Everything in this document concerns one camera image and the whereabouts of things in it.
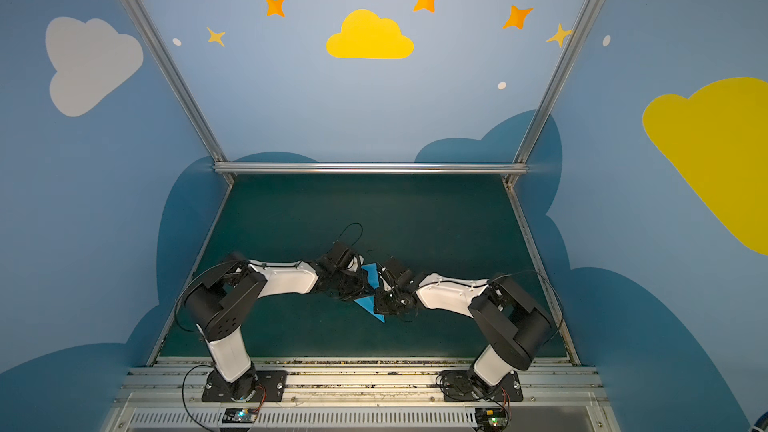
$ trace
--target black mounting plate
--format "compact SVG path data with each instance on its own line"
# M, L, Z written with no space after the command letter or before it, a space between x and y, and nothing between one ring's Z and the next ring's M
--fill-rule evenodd
M205 387L203 389L203 402L239 402L237 398L242 396L238 390L233 391L233 387L242 386L245 390L252 390L254 384L256 392L253 397L248 399L249 403L261 402L266 391L264 402L281 402L283 400L283 391L285 390L286 377L288 373L284 370L255 370L251 369L244 376L235 381L235 384L227 382L219 371L214 369L208 374Z
M472 382L469 380L467 370L444 370L440 373L445 377L442 382L443 385L443 399L446 402L475 402L478 397L484 395L483 392L478 390ZM520 379L517 372L510 372L506 374L501 382L499 382L498 391L488 399L496 400L499 403L504 401L504 393L502 389L507 392L510 402L522 402L523 390L520 386Z

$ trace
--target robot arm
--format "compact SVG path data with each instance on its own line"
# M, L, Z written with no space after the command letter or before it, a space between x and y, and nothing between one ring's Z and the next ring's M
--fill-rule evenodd
M205 338L215 364L209 384L218 392L206 398L206 388L203 401L248 401L254 396L259 378L240 326L255 301L268 295L330 289L343 300L374 295L374 312L380 314L398 314L420 304L474 318L489 346L466 375L477 392L466 400L488 396L512 379L514 369L527 370L555 331L552 316L509 276L469 281L414 275L393 258L380 267L381 286L374 291L362 264L362 256L336 242L316 261L268 264L234 256L193 280L180 303Z
M480 396L499 385L514 369L527 370L556 327L549 312L509 276L469 281L439 274L414 276L395 259L381 268L385 292L377 290L379 313L395 313L418 304L475 319L489 345L470 367L467 380Z
M226 392L210 401L248 401L259 387L240 333L240 326L258 298L328 288L348 299L373 293L367 273L361 269L362 256L340 242L311 262L264 263L246 260L240 254L232 254L229 259L196 277L180 298L214 360L209 383ZM206 394L203 400L208 401Z

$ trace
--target red wire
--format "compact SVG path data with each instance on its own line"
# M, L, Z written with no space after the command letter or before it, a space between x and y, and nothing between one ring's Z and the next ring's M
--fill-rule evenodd
M261 412L261 406L264 405L264 400L266 399L266 389L264 388L264 386L259 384L258 388L261 389L263 393L261 395L261 403L259 404L259 408L256 409L256 416L258 416L259 412Z
M504 410L504 416L507 418L507 425L509 425L509 413L507 412L507 404L512 404L512 400L507 394L507 391L502 387L502 394L504 395L504 401L502 402L502 409Z

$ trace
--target yellow cloud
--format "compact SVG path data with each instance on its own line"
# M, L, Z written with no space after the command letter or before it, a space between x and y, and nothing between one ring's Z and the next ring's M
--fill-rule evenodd
M768 255L768 82L713 82L652 101L648 137L742 244Z
M355 10L346 16L341 32L326 43L328 53L341 59L405 59L413 42L392 19L379 19L370 10Z

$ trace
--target dark blue cloud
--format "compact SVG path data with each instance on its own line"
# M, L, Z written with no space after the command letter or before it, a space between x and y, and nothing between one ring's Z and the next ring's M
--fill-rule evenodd
M414 162L506 163L514 160L533 110L504 120L480 139L440 139L427 144Z
M129 367L144 364L158 340L225 191L226 183L213 172L210 157L193 162L179 175L160 220L159 305L139 321L125 344L88 344L58 350L1 373L0 428L50 430L49 420L30 420L24 413L30 400L42 400L46 417L55 419L56 430L100 430Z
M236 162L317 162L317 160L293 152L259 152L238 158Z
M623 432L745 430L744 412L694 336L652 293L602 268L571 270L546 216L562 170L550 117L515 187L581 361L598 367Z

